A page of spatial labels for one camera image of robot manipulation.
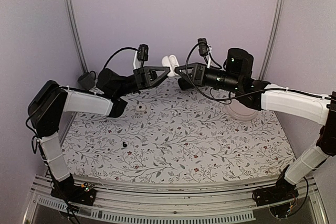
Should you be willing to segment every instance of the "white object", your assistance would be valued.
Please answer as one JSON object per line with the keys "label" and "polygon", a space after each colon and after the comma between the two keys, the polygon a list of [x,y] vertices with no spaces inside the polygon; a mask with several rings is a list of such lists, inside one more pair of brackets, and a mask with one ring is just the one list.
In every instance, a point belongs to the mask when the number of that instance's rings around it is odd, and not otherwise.
{"label": "white object", "polygon": [[111,100],[97,95],[66,90],[68,92],[63,112],[84,112],[109,115],[113,106]]}
{"label": "white object", "polygon": [[144,104],[140,104],[140,105],[137,105],[135,107],[135,110],[138,111],[138,112],[144,112],[144,111],[146,111],[146,109],[147,109],[147,107]]}
{"label": "white object", "polygon": [[178,76],[177,73],[175,73],[175,68],[179,67],[178,60],[175,55],[165,56],[161,60],[162,66],[164,67],[170,67],[170,72],[168,73],[168,77],[175,77]]}
{"label": "white object", "polygon": [[[63,112],[84,112],[100,115],[109,115],[113,106],[111,100],[93,94],[81,93],[72,90],[68,92]],[[38,139],[49,164],[50,170],[57,181],[70,176],[69,169],[64,160],[58,133]]]}
{"label": "white object", "polygon": [[67,164],[63,158],[61,146],[59,144],[58,132],[51,136],[38,139],[43,149],[46,161],[57,181],[62,181],[70,176]]}
{"label": "white object", "polygon": [[133,58],[133,69],[141,68],[141,61],[138,60],[138,51],[135,51]]}
{"label": "white object", "polygon": [[309,149],[305,150],[305,152],[288,167],[285,173],[285,180],[292,185],[296,185],[328,157],[329,155],[325,154],[320,147],[316,146],[316,142],[314,142]]}
{"label": "white object", "polygon": [[223,112],[229,114],[234,119],[244,122],[251,121],[258,115],[258,111],[245,107],[237,100],[232,100],[230,105],[224,106]]}
{"label": "white object", "polygon": [[[270,84],[265,87],[265,89],[269,88],[288,89],[275,84]],[[297,115],[321,125],[325,125],[327,121],[329,113],[327,104],[330,104],[330,100],[309,97],[290,91],[266,91],[261,95],[261,108],[263,110],[273,110]]]}

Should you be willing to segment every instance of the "floral pattern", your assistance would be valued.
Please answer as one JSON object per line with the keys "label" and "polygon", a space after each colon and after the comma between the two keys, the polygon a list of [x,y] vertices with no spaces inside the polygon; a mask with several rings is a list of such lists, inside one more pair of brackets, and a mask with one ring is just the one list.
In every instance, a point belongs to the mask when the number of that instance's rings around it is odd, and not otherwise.
{"label": "floral pattern", "polygon": [[[221,182],[278,174],[294,159],[273,112],[241,122],[223,112],[225,105],[180,90],[176,80],[124,99],[127,108],[116,119],[77,114],[62,146],[73,174],[146,183]],[[137,111],[138,105],[145,111]]]}

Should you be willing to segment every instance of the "black cable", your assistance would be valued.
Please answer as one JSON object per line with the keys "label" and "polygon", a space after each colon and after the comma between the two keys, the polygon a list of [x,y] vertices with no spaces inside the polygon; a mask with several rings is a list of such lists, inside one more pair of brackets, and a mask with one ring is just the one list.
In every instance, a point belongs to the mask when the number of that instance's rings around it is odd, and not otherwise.
{"label": "black cable", "polygon": [[96,72],[95,72],[95,71],[93,71],[93,70],[91,70],[91,71],[90,71],[90,73],[93,73],[93,74],[95,75],[94,79],[96,79],[96,77],[97,77],[97,74],[96,74]]}
{"label": "black cable", "polygon": [[32,149],[33,149],[33,153],[36,154],[37,152],[37,146],[38,146],[38,142],[36,141],[35,146],[34,146],[34,139],[37,138],[37,136],[33,136],[32,139]]}
{"label": "black cable", "polygon": [[212,60],[212,62],[218,66],[219,69],[222,69],[221,65],[219,63],[217,63],[217,61],[214,60],[214,58],[212,57],[210,52],[209,52],[209,57]]}
{"label": "black cable", "polygon": [[224,63],[223,63],[223,69],[224,70],[226,70],[226,62],[227,62],[227,60],[225,60]]}
{"label": "black cable", "polygon": [[207,94],[205,94],[204,92],[202,92],[195,84],[194,82],[191,80],[189,74],[188,74],[188,65],[189,65],[189,59],[191,57],[191,54],[193,53],[193,51],[195,50],[196,47],[198,47],[200,44],[206,44],[205,42],[199,42],[197,43],[192,49],[191,51],[189,52],[188,56],[187,56],[187,59],[185,61],[185,72],[186,72],[186,75],[188,77],[188,80],[189,82],[191,83],[191,85],[201,94],[203,95],[204,97],[210,99],[210,100],[213,100],[213,101],[231,101],[233,99],[237,99],[237,98],[241,98],[241,97],[246,97],[248,95],[251,95],[251,94],[256,94],[256,93],[261,93],[261,92],[265,92],[265,91],[288,91],[288,92],[294,92],[294,93],[298,93],[298,94],[303,94],[303,95],[307,95],[307,96],[310,96],[310,97],[314,97],[314,98],[319,98],[319,99],[323,99],[322,96],[320,95],[316,95],[316,94],[310,94],[310,93],[306,93],[306,92],[303,92],[303,91],[299,91],[299,90],[294,90],[294,89],[285,89],[285,88],[269,88],[269,89],[261,89],[261,90],[257,90],[257,91],[254,91],[254,92],[250,92],[250,93],[246,93],[246,94],[242,94],[242,95],[239,95],[239,96],[235,96],[233,98],[225,98],[225,99],[216,99],[216,98],[212,98],[210,96],[208,96]]}
{"label": "black cable", "polygon": [[[213,90],[214,90],[214,88],[211,88],[210,91],[209,91],[209,93],[210,93],[210,95],[212,96],[212,98],[215,99],[214,95],[211,93],[211,91],[213,91]],[[223,104],[223,105],[230,105],[230,104],[232,103],[231,100],[229,101],[229,103],[224,103],[224,102],[220,102],[220,101],[217,101],[217,102],[219,102],[219,103],[221,103],[221,104]]]}
{"label": "black cable", "polygon": [[106,68],[106,66],[108,65],[108,63],[110,62],[110,60],[111,60],[116,54],[118,54],[118,53],[120,53],[121,51],[124,51],[124,50],[134,50],[134,51],[137,51],[137,49],[134,48],[134,47],[123,47],[123,48],[120,48],[118,51],[116,51],[114,54],[112,54],[112,55],[110,56],[110,58],[106,61],[106,63],[105,63],[105,65],[104,65],[103,69]]}
{"label": "black cable", "polygon": [[307,184],[306,196],[304,197],[304,200],[303,200],[301,206],[300,206],[295,212],[293,212],[292,214],[290,213],[290,214],[288,215],[288,217],[291,217],[291,216],[297,214],[297,212],[300,211],[300,209],[304,206],[304,204],[305,204],[306,201],[307,201],[307,198],[308,198],[308,192],[309,192],[309,183],[308,183],[308,180],[307,180],[305,177],[303,177],[303,178],[305,179],[306,184]]}
{"label": "black cable", "polygon": [[[206,56],[203,56],[205,63],[208,65],[208,59]],[[210,68],[215,68],[215,69],[222,69],[222,67],[216,67],[216,66],[210,66]]]}
{"label": "black cable", "polygon": [[55,179],[55,177],[53,176],[53,174],[51,173],[51,169],[49,166],[48,167],[48,170],[49,170],[49,174],[51,176],[51,180],[52,180],[52,183],[54,184],[54,187],[56,189],[56,191],[58,192],[58,194],[61,196],[62,200],[64,201],[64,203],[67,205],[67,211],[68,211],[68,214],[69,214],[69,211],[72,213],[72,216],[75,218],[77,224],[81,224],[80,221],[78,220],[77,216],[75,215],[75,212],[73,211],[72,209],[72,205],[69,203],[69,201],[65,198],[65,196],[63,195],[62,191],[60,190],[58,184],[57,184],[57,181]]}

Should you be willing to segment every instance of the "white arm segment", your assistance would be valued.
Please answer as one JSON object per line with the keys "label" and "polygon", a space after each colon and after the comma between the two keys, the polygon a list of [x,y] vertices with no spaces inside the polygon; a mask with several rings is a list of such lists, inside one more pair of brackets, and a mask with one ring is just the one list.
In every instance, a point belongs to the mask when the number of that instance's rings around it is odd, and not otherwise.
{"label": "white arm segment", "polygon": [[[285,89],[275,84],[265,87],[265,89],[270,88]],[[320,96],[328,97],[326,94],[320,94]],[[289,91],[266,91],[261,95],[261,108],[263,110],[297,115],[321,125],[325,125],[327,121],[329,113],[327,104],[330,104],[330,100],[309,97]]]}
{"label": "white arm segment", "polygon": [[[113,103],[106,98],[97,95],[86,94],[71,90],[68,92],[63,112],[86,112],[100,115],[109,115]],[[38,139],[45,154],[45,158],[53,176],[57,181],[62,181],[70,176],[69,169],[63,158],[62,149],[59,143],[58,132],[51,136]]]}
{"label": "white arm segment", "polygon": [[[265,87],[282,88],[270,84]],[[309,97],[304,94],[290,91],[266,91],[261,95],[261,108],[297,115],[312,120],[318,124],[325,125],[329,113],[327,104],[330,100]],[[329,155],[325,154],[316,141],[294,162],[285,173],[285,180],[292,185],[299,183],[307,174],[315,170]]]}
{"label": "white arm segment", "polygon": [[301,156],[292,163],[286,173],[285,180],[292,185],[299,183],[307,174],[318,168],[329,155],[325,154],[316,141]]}
{"label": "white arm segment", "polygon": [[109,115],[113,106],[111,100],[97,95],[66,90],[68,92],[63,112],[84,112]]}

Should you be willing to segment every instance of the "black clamp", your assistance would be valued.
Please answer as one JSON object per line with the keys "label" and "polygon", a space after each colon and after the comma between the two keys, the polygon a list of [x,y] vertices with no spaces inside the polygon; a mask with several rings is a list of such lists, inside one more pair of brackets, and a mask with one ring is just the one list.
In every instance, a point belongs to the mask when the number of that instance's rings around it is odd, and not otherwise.
{"label": "black clamp", "polygon": [[169,67],[142,67],[133,70],[139,90],[157,87],[168,77],[169,72]]}

